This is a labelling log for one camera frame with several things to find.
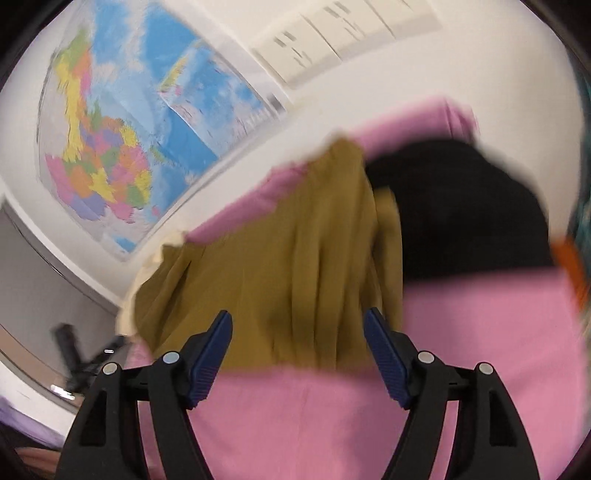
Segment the black garment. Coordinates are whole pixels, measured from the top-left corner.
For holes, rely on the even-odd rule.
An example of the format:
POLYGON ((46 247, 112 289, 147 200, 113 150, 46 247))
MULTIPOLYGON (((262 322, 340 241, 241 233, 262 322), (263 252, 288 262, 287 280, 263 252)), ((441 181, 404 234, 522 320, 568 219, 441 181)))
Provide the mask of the black garment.
POLYGON ((407 283, 554 264, 537 196, 468 143, 415 142, 366 175, 394 194, 407 283))

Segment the left white wall socket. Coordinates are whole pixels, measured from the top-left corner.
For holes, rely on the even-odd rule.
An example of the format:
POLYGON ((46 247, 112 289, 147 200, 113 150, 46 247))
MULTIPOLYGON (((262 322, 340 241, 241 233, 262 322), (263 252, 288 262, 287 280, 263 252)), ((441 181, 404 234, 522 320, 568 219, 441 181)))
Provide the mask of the left white wall socket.
POLYGON ((301 15, 264 33, 254 43, 253 53, 290 88, 297 88, 341 63, 324 36, 301 15))

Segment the white network wall plate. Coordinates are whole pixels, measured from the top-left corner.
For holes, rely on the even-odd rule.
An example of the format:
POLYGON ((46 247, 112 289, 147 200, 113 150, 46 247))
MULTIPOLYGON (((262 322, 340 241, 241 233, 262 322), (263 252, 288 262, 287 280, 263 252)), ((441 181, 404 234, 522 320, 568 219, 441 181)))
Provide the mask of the white network wall plate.
POLYGON ((426 0, 369 0, 368 3, 396 39, 430 33, 441 27, 426 0))

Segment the middle white wall socket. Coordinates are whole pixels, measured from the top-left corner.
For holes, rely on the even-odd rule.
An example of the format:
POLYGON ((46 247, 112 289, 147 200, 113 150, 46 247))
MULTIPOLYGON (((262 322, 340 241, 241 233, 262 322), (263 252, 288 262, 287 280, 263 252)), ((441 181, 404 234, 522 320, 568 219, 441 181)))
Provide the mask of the middle white wall socket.
POLYGON ((394 40, 391 31, 367 1, 322 1, 304 11, 303 16, 341 59, 394 40))

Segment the grey door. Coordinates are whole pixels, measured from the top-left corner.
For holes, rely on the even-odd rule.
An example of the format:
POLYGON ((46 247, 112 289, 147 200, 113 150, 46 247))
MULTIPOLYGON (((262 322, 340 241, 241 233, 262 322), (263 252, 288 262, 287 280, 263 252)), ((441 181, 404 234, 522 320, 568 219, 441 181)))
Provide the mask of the grey door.
POLYGON ((70 324, 84 360, 115 335, 117 308, 82 282, 1 202, 1 358, 40 394, 75 412, 64 393, 69 371, 53 330, 70 324))

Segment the pink daisy bed sheet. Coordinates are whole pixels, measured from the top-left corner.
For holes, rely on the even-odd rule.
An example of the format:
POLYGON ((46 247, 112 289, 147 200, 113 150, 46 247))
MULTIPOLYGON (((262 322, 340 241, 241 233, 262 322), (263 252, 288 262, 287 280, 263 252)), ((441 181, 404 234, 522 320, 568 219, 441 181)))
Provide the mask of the pink daisy bed sheet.
MULTIPOLYGON (((565 470, 584 436, 587 362, 563 271, 410 286, 405 321, 417 346, 449 364, 493 364, 541 477, 565 470)), ((218 479, 378 479, 406 414, 375 366, 356 374, 276 367, 219 374, 189 419, 218 479)))

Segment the white wall socket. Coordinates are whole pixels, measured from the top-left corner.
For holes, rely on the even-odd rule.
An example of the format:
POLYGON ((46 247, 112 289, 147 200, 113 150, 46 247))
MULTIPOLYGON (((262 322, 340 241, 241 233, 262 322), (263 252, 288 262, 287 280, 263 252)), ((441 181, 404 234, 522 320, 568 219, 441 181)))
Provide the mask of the white wall socket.
POLYGON ((391 31, 367 1, 322 1, 304 11, 303 16, 341 59, 394 40, 391 31))
POLYGON ((254 43, 253 53, 290 88, 297 88, 341 63, 324 36, 301 15, 264 33, 254 43))

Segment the colourful wall map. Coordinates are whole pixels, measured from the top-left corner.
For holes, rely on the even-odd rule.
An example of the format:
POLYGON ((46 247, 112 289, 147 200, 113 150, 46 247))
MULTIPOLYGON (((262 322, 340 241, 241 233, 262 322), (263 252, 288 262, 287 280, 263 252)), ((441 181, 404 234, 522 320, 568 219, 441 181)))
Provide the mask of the colourful wall map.
POLYGON ((197 2, 78 1, 40 98, 39 178, 126 259, 287 104, 197 2))

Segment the olive brown jacket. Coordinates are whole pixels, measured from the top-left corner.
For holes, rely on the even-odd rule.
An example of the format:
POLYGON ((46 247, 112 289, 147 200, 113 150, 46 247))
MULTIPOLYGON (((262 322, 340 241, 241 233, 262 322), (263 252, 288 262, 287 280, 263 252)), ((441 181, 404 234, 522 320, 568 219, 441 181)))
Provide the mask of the olive brown jacket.
POLYGON ((403 324, 402 233, 393 193, 339 139, 270 214, 208 245, 166 246, 133 319, 154 356, 231 314, 226 370, 356 370, 369 361, 363 314, 403 324))

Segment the cream pillow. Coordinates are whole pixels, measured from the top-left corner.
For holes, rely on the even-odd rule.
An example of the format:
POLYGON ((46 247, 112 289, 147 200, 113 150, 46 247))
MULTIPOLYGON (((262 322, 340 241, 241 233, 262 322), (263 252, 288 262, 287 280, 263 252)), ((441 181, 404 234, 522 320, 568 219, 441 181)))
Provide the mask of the cream pillow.
POLYGON ((176 230, 167 235, 153 254, 145 259, 134 277, 115 318, 115 334, 133 337, 137 334, 134 317, 135 296, 139 288, 155 273, 163 261, 162 248, 166 245, 180 246, 184 242, 184 233, 176 230))

